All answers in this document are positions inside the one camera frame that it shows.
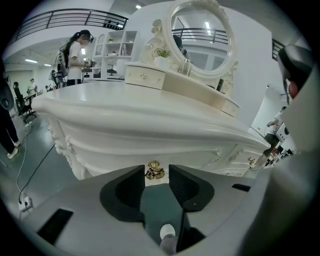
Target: potted plant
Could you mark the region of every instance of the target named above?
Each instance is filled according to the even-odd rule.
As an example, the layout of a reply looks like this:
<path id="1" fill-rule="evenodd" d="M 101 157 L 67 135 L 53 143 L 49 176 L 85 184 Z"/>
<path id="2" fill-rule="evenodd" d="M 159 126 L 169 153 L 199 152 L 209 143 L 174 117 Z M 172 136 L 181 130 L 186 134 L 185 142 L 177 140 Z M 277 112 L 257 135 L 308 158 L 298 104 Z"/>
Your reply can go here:
<path id="1" fill-rule="evenodd" d="M 154 50 L 154 54 L 156 55 L 156 58 L 154 60 L 156 66 L 163 69 L 170 68 L 170 64 L 167 60 L 167 58 L 171 56 L 171 52 L 169 50 L 166 50 L 164 48 L 157 48 Z"/>

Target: white t-shirt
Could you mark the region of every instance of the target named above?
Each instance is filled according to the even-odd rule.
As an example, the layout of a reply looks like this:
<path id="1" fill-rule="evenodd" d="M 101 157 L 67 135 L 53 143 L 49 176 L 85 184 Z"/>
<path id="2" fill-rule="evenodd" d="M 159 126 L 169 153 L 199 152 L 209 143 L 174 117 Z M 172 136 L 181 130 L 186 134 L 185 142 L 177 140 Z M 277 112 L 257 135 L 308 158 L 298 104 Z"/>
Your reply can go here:
<path id="1" fill-rule="evenodd" d="M 69 73 L 68 73 L 68 80 L 72 79 L 81 79 L 82 78 L 82 70 L 81 67 L 79 66 L 71 66 L 71 58 L 77 57 L 78 62 L 82 62 L 82 53 L 81 53 L 81 44 L 79 42 L 74 42 L 70 46 L 70 51 L 69 51 Z"/>
<path id="2" fill-rule="evenodd" d="M 269 132 L 269 134 L 276 134 L 276 131 L 279 129 L 279 127 L 284 123 L 281 119 L 281 112 L 277 113 L 274 117 L 274 119 L 277 119 L 278 122 L 272 126 L 271 131 Z"/>

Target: power outlet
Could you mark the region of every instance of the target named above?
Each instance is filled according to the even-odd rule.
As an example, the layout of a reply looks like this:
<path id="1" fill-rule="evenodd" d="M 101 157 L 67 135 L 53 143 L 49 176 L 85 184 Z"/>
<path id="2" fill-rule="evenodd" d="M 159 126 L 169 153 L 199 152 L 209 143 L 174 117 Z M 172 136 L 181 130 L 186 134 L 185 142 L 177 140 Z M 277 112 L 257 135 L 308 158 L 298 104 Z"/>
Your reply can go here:
<path id="1" fill-rule="evenodd" d="M 28 196 L 26 196 L 21 200 L 21 204 L 19 202 L 18 204 L 19 204 L 19 211 L 25 212 L 26 210 L 29 210 L 31 208 L 31 199 Z"/>

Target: black chair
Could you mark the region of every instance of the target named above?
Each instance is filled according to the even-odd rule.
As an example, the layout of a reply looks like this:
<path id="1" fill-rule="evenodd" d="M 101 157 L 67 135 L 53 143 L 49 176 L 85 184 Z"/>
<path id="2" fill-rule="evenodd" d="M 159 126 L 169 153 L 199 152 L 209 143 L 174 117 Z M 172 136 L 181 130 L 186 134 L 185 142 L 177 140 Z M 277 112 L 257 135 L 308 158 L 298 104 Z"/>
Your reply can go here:
<path id="1" fill-rule="evenodd" d="M 30 116 L 34 116 L 35 118 L 37 117 L 35 115 L 35 112 L 32 111 L 32 108 L 31 108 L 32 96 L 28 96 L 25 98 L 27 101 L 29 101 L 29 105 L 26 105 L 25 99 L 20 93 L 18 82 L 13 83 L 13 89 L 16 95 L 16 102 L 17 102 L 17 108 L 18 108 L 19 114 L 23 116 L 23 122 L 26 124 L 27 119 Z"/>

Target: gold drawer handle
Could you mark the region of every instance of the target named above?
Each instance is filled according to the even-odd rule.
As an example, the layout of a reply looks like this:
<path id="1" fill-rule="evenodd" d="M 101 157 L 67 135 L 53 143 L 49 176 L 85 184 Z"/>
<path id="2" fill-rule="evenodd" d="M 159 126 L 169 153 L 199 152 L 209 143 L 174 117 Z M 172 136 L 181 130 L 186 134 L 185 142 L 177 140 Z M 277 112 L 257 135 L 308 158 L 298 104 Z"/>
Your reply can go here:
<path id="1" fill-rule="evenodd" d="M 250 165 L 253 165 L 255 163 L 255 161 L 256 161 L 256 159 L 253 159 L 252 157 L 249 157 L 248 160 L 250 161 L 249 162 Z"/>
<path id="2" fill-rule="evenodd" d="M 152 160 L 148 163 L 149 169 L 145 174 L 148 180 L 161 179 L 165 176 L 165 170 L 158 168 L 160 163 L 157 160 Z"/>

